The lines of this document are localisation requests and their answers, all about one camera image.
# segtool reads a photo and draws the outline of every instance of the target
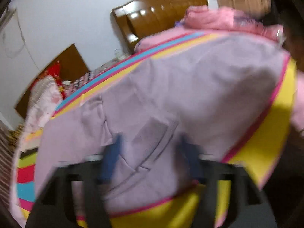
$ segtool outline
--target purple fabric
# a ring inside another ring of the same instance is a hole
[[[264,110],[286,52],[241,33],[147,59],[114,86],[47,123],[36,194],[59,161],[80,162],[123,134],[114,176],[101,192],[110,214],[139,208],[190,184],[180,133],[220,160]],[[74,186],[77,213],[82,201]]]

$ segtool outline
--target blue stripe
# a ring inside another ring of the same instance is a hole
[[[17,183],[17,193],[18,198],[34,202],[35,201],[35,193],[34,193],[34,182],[29,183]]]
[[[130,63],[132,62],[135,62],[137,60],[140,60],[141,58],[147,56],[147,55],[150,55],[150,54],[153,54],[159,50],[162,50],[164,48],[167,48],[168,46],[172,46],[174,44],[177,44],[177,43],[181,43],[181,42],[184,42],[184,41],[187,41],[189,39],[194,39],[194,38],[197,38],[199,36],[202,36],[204,33],[203,32],[195,32],[195,33],[192,33],[190,35],[187,35],[187,36],[184,36],[182,38],[179,38],[179,39],[174,39],[170,42],[167,42],[167,43],[164,43],[162,45],[158,45],[150,50],[147,50],[141,54],[138,54],[126,61],[124,61],[123,63],[115,66],[114,68],[111,68],[109,69],[107,72],[101,74],[100,76],[98,76],[97,78],[94,78],[93,80],[89,81],[87,84],[83,85],[81,88],[79,88],[77,91],[75,91],[74,93],[72,93],[69,97],[67,97],[65,100],[63,100],[56,108],[56,111],[59,110],[60,108],[62,108],[63,106],[65,106],[69,101],[71,101],[72,99],[74,99],[76,96],[78,96],[81,92],[83,92],[83,90],[87,89],[88,87],[94,85],[96,82],[100,81],[101,79],[111,75],[113,72],[119,70],[120,68],[123,68],[127,65],[129,65]]]

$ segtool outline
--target green stripe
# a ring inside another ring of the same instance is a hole
[[[37,152],[33,153],[29,156],[26,156],[23,159],[19,159],[18,167],[19,168],[25,168],[25,167],[28,167],[32,164],[35,164],[36,163],[36,158],[37,158]]]

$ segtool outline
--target wall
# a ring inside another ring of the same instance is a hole
[[[84,61],[90,69],[95,69],[114,57],[114,50],[121,48],[120,42],[112,28],[111,9],[129,0],[12,0],[10,6],[18,9],[18,17],[28,50],[38,66],[43,69],[56,55],[70,44],[75,43]],[[211,7],[217,7],[216,0],[209,0]],[[20,91],[29,76],[37,71],[33,60],[14,59],[16,68],[30,65],[24,81],[14,76],[14,88]],[[0,72],[2,71],[2,52],[0,52]],[[18,119],[11,109],[12,101],[2,104],[3,81],[0,79],[0,111],[15,126]]]

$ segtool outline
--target wooden headboard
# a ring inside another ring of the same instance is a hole
[[[77,51],[75,44],[72,44],[70,47],[65,49],[60,55],[58,55],[54,60],[52,60],[51,63],[47,65],[37,76],[39,76],[45,69],[55,63],[57,60],[60,62],[61,65],[60,77],[63,81],[69,80],[73,82],[79,79],[85,73],[89,72],[88,67],[86,66],[85,62]],[[29,96],[31,94],[30,85],[15,106],[15,110],[24,119],[26,117]]]
[[[140,39],[174,27],[189,6],[208,5],[207,0],[132,0],[112,9],[130,53]]]

